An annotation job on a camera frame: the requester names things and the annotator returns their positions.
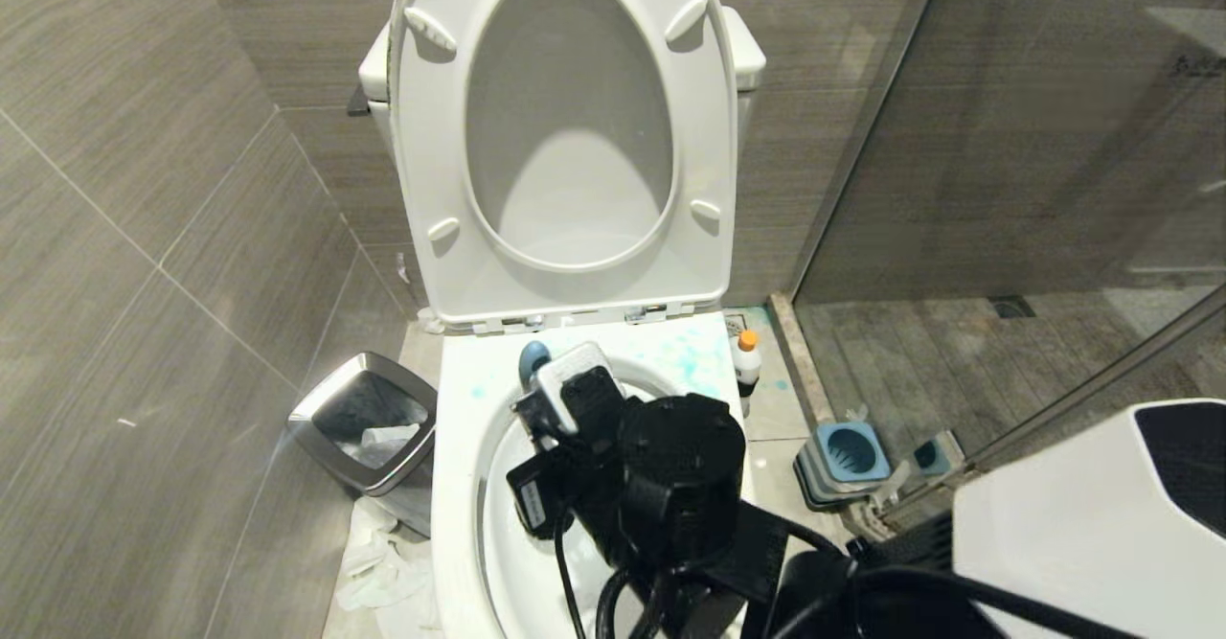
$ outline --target black cable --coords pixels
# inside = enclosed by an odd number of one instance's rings
[[[562,575],[562,589],[566,594],[566,610],[570,611],[570,623],[575,626],[575,637],[587,639],[584,634],[584,621],[579,617],[579,603],[575,602],[575,589],[570,586],[570,573],[566,572],[566,556],[562,549],[562,535],[566,532],[566,518],[570,510],[562,508],[558,520],[553,522],[553,554],[558,558],[558,574]]]
[[[596,639],[613,639],[613,610],[617,607],[617,597],[629,583],[630,570],[619,569],[601,589],[601,600],[596,603]]]
[[[1121,632],[1106,624],[1073,614],[1068,611],[1047,605],[1042,601],[1026,599],[996,586],[989,586],[973,579],[956,574],[938,573],[910,567],[883,567],[870,569],[852,579],[852,594],[863,594],[879,589],[940,591],[977,601],[986,606],[1002,610],[1014,617],[1032,622],[1047,629],[1068,637],[1094,639],[1133,639],[1133,634]],[[815,599],[796,613],[792,621],[780,627],[772,639],[785,639],[796,633],[825,607],[825,597]]]
[[[634,623],[630,639],[651,639],[660,632],[660,626],[664,621],[664,611],[673,600],[673,575],[671,572],[661,570],[656,573],[656,579],[651,583],[651,596],[647,597],[647,607],[642,608],[639,622]]]
[[[826,553],[834,553],[839,557],[843,557],[843,552],[840,551],[839,546],[835,546],[829,538],[813,531],[812,529],[805,529],[794,521],[785,521],[788,535],[796,536],[801,541],[809,543],[818,551],[824,551]]]

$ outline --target toilet lid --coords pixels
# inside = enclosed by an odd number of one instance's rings
[[[737,125],[717,0],[396,0],[390,33],[396,164],[444,321],[723,293]]]

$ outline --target gray tile wall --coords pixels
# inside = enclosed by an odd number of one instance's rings
[[[403,305],[425,305],[394,167],[370,120],[343,112],[391,0],[218,1],[380,276]],[[741,163],[725,297],[727,304],[761,303],[791,285],[906,0],[723,2],[744,16],[770,66]],[[400,280],[398,251],[408,256],[409,285]]]
[[[349,499],[282,426],[402,308],[215,0],[0,7],[0,635],[318,633]]]
[[[1172,76],[1220,55],[1151,6],[1226,2],[933,0],[802,298],[1137,287],[1152,278],[1134,267],[1226,266],[1226,193],[1200,193],[1226,172],[1226,80]]]

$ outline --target white label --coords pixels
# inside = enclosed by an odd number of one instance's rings
[[[524,500],[524,509],[527,510],[528,526],[536,529],[544,522],[544,505],[541,504],[541,491],[536,487],[536,481],[530,481],[520,489]]]

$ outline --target shower floor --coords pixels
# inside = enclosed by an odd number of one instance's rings
[[[831,407],[867,408],[891,464],[943,429],[971,455],[1135,347],[1203,296],[1090,291],[1026,297],[1034,318],[988,299],[797,304]],[[1211,394],[1226,352],[1146,378],[1119,402]]]

